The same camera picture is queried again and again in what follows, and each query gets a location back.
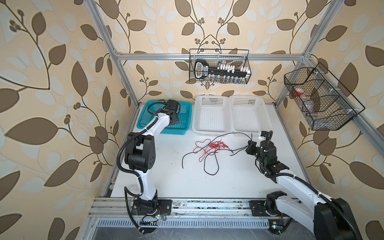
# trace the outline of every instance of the teal plastic basket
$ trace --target teal plastic basket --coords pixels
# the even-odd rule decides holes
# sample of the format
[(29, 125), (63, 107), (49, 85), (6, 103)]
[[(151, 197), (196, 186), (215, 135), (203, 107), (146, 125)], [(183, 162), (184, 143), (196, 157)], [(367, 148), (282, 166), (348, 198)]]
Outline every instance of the teal plastic basket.
[[(141, 111), (139, 120), (137, 121), (136, 126), (138, 129), (143, 129), (155, 117), (154, 115), (151, 115), (147, 112), (148, 106), (155, 102), (159, 102), (159, 101), (148, 101), (144, 105), (144, 108)], [(191, 123), (191, 118), (192, 118), (192, 104), (186, 103), (186, 102), (179, 102), (179, 103), (180, 103), (180, 113), (179, 113), (180, 123), (165, 127), (161, 131), (161, 133), (184, 135), (186, 131), (188, 131), (189, 125)], [(163, 108), (163, 107), (164, 107), (164, 104), (158, 103), (151, 106), (149, 110), (153, 113), (154, 111), (159, 110), (160, 108)]]

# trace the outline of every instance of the black wire basket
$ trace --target black wire basket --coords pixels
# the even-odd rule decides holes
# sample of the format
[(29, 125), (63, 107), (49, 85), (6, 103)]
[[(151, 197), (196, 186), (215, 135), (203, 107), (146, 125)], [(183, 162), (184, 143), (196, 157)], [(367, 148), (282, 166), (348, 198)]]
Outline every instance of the black wire basket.
[(210, 83), (247, 84), (251, 77), (249, 50), (189, 50), (189, 79)]
[[(311, 130), (339, 130), (365, 107), (336, 76), (319, 64), (315, 68), (300, 68), (285, 74), (284, 85)], [(326, 73), (337, 80), (337, 87), (325, 78)]]

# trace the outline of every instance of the white plastic basket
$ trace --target white plastic basket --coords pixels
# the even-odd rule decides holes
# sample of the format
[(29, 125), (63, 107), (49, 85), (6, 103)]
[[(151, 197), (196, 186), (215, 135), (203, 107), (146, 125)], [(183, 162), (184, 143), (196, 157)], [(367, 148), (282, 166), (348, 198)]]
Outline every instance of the white plastic basket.
[(234, 132), (270, 131), (271, 120), (265, 103), (256, 96), (230, 96), (231, 126)]
[(232, 132), (229, 98), (200, 95), (193, 110), (192, 130), (199, 135), (222, 135)]

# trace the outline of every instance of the leaf pattern wallpaper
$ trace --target leaf pattern wallpaper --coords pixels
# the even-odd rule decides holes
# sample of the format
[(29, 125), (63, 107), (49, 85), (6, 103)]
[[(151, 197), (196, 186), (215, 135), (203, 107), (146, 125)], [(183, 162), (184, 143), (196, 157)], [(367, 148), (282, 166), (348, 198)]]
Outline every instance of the leaf pattern wallpaper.
[(302, 53), (329, 3), (96, 0), (114, 47), (123, 53), (181, 53), (183, 48)]
[[(361, 113), (384, 134), (384, 2), (346, 0), (313, 52), (366, 109)], [(384, 239), (384, 158), (353, 122), (338, 131), (311, 131), (293, 96), (280, 106), (315, 186), (346, 200), (363, 239)]]
[(248, 84), (222, 84), (189, 79), (186, 62), (127, 60), (123, 64), (137, 98), (143, 103), (159, 99), (194, 103), (196, 96), (209, 94), (260, 96), (266, 103), (272, 103), (284, 87), (283, 75), (294, 67), (292, 61), (250, 61), (252, 75)]
[(74, 240), (133, 106), (85, 5), (0, 12), (0, 239)]

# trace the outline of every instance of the robotic arm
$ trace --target robotic arm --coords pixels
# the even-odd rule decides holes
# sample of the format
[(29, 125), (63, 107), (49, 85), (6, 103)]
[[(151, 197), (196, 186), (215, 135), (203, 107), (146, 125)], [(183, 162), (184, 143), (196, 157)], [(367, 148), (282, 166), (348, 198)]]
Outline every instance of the robotic arm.
[(293, 174), (280, 172), (289, 168), (277, 161), (276, 147), (271, 142), (272, 133), (262, 131), (258, 142), (248, 141), (246, 152), (256, 157), (255, 164), (257, 166), (259, 162), (262, 174), (289, 190), (299, 201), (282, 191), (270, 193), (266, 197), (266, 213), (290, 216), (314, 233), (317, 240), (361, 239), (347, 202), (317, 191)]

